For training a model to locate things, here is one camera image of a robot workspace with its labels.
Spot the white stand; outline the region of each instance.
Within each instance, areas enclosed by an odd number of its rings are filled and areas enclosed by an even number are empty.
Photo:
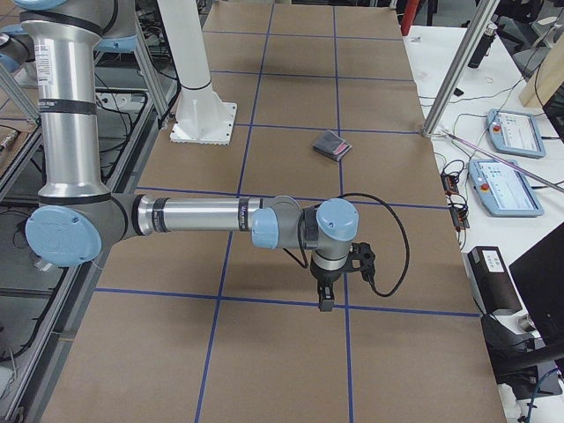
[[[159,8],[182,84],[170,139],[229,144],[237,105],[222,102],[213,91],[196,0],[159,0]]]

